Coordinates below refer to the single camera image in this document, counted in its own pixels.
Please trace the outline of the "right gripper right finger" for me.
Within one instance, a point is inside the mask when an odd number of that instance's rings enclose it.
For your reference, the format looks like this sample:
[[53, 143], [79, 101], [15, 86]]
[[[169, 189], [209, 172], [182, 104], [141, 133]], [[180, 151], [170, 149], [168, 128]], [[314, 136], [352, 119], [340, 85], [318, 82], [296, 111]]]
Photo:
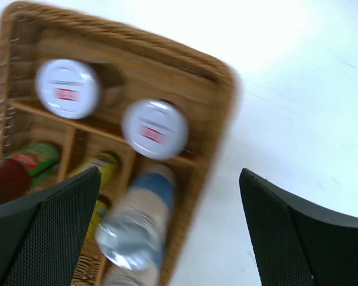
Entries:
[[239, 187], [262, 285], [358, 285], [358, 217], [314, 204], [246, 168]]

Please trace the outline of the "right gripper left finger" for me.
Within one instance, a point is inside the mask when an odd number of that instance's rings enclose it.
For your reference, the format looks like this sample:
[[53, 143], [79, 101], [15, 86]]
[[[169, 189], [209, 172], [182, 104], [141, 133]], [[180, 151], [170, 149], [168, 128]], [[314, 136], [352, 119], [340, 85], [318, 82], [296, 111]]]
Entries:
[[92, 167], [0, 205], [0, 285], [70, 285], [100, 183]]

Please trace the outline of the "red sauce bottle yellow cap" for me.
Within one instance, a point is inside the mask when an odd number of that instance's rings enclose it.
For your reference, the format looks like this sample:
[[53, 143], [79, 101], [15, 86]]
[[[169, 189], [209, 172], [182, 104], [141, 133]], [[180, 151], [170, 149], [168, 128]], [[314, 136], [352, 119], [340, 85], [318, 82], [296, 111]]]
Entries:
[[20, 163], [30, 176], [29, 191], [46, 183], [59, 167], [61, 146], [52, 141], [32, 144], [7, 156]]

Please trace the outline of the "white shaker silver lid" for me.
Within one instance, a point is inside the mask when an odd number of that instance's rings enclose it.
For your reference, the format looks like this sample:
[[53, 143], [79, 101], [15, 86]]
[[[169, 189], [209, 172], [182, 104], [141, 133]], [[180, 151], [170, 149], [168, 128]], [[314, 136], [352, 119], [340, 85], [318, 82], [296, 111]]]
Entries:
[[175, 175], [164, 164], [147, 166], [101, 220], [95, 239], [115, 265], [143, 270], [162, 261], [175, 199]]
[[132, 271], [112, 265], [106, 272], [102, 285], [154, 286], [159, 283], [160, 270], [154, 265]]

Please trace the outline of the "small yellow bottle beige cap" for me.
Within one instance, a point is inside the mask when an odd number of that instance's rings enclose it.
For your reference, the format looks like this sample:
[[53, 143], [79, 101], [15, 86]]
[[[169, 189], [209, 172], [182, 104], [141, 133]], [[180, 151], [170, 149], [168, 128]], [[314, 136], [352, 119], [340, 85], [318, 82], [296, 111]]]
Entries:
[[110, 151], [102, 151], [97, 153], [94, 157], [88, 158], [78, 167], [73, 169], [67, 175], [67, 178], [71, 178], [84, 170], [90, 169], [91, 167], [96, 167], [101, 173], [100, 193], [103, 193], [104, 189], [109, 183], [111, 183], [119, 171], [120, 166], [121, 161], [118, 155]]

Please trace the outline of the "dark jar white lid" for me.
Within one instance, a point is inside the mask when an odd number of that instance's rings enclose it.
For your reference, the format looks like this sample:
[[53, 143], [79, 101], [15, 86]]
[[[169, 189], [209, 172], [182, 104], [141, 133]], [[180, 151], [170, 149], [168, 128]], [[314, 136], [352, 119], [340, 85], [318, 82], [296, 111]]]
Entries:
[[140, 100], [122, 116], [126, 143], [139, 154], [164, 161], [184, 150], [189, 138], [188, 121], [177, 107], [162, 100]]
[[35, 91], [42, 105], [66, 119], [83, 119], [100, 104], [101, 83], [88, 63], [52, 59], [41, 64], [35, 77]]

